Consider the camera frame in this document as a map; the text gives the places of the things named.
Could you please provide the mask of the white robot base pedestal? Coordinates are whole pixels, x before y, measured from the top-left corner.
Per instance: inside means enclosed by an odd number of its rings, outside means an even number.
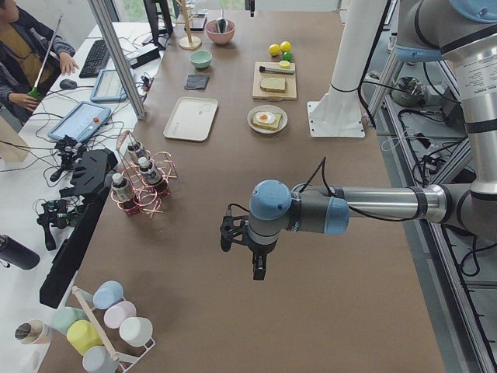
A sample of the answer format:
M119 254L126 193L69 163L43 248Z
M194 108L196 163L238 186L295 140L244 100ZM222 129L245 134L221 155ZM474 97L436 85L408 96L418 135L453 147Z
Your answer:
M329 90L319 101L308 103L308 123L313 138L365 136L360 85L389 7L389 1L350 3Z

